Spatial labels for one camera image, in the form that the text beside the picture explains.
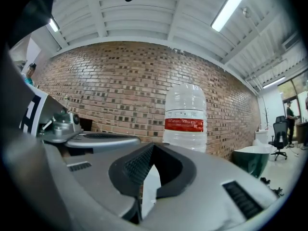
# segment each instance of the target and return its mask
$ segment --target white ceiling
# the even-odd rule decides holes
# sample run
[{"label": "white ceiling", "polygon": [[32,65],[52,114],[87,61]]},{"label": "white ceiling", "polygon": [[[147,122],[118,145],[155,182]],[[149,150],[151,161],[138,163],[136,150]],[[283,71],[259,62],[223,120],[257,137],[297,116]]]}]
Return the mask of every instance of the white ceiling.
[{"label": "white ceiling", "polygon": [[301,42],[287,52],[282,48],[296,27],[277,0],[243,0],[217,32],[210,25],[225,1],[54,0],[60,30],[47,29],[62,48],[54,54],[115,40],[160,43],[206,58],[255,90],[307,67]]}]

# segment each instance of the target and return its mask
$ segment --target vent slot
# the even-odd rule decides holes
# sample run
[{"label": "vent slot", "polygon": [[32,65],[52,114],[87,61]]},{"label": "vent slot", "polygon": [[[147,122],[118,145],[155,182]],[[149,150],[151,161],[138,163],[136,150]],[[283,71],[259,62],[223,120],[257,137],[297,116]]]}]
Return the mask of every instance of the vent slot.
[{"label": "vent slot", "polygon": [[236,181],[223,184],[222,186],[246,219],[254,217],[263,210]]},{"label": "vent slot", "polygon": [[289,37],[283,44],[282,47],[285,51],[289,50],[292,46],[294,46],[300,40],[300,36],[298,33],[294,33],[291,37]]},{"label": "vent slot", "polygon": [[82,170],[82,169],[85,169],[85,168],[88,168],[88,167],[91,167],[91,166],[92,165],[89,162],[81,162],[81,163],[67,165],[69,171],[71,171],[71,172]]},{"label": "vent slot", "polygon": [[111,134],[111,133],[88,133],[84,135],[84,137],[89,139],[119,139],[119,138],[131,138],[132,136]]}]

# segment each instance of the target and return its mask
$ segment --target black rubber gasket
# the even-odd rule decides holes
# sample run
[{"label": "black rubber gasket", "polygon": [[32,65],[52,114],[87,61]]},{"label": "black rubber gasket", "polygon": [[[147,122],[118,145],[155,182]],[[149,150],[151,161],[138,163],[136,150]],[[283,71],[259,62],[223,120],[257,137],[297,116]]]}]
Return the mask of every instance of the black rubber gasket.
[{"label": "black rubber gasket", "polygon": [[[162,185],[157,189],[157,199],[180,195],[196,177],[197,170],[192,160],[166,148],[163,144],[154,143],[114,161],[109,168],[109,177],[121,194],[134,197],[140,205],[139,189],[153,165],[159,172]],[[137,212],[140,209],[140,206],[134,206]],[[128,213],[123,216],[126,220],[136,216],[141,220],[140,213],[131,210]]]}]

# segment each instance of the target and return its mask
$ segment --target plastic water bottle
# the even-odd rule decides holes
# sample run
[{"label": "plastic water bottle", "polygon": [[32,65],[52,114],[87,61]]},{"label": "plastic water bottle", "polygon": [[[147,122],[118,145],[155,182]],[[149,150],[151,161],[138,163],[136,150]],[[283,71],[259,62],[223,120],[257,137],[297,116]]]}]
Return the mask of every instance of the plastic water bottle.
[{"label": "plastic water bottle", "polygon": [[182,84],[166,96],[163,142],[206,151],[206,99],[199,86]]}]

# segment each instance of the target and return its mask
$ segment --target white floor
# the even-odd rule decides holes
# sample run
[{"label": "white floor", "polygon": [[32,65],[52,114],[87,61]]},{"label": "white floor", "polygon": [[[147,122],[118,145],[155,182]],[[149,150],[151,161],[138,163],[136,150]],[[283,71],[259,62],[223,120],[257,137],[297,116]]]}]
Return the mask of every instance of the white floor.
[{"label": "white floor", "polygon": [[305,163],[308,155],[308,150],[303,151],[298,147],[291,148],[293,152],[298,154],[296,156],[290,148],[281,150],[287,153],[287,160],[284,156],[278,156],[275,161],[275,155],[269,156],[269,161],[262,173],[261,177],[270,180],[269,187],[271,189],[283,189],[282,193],[288,194],[292,191],[294,184],[302,171],[303,164]]}]

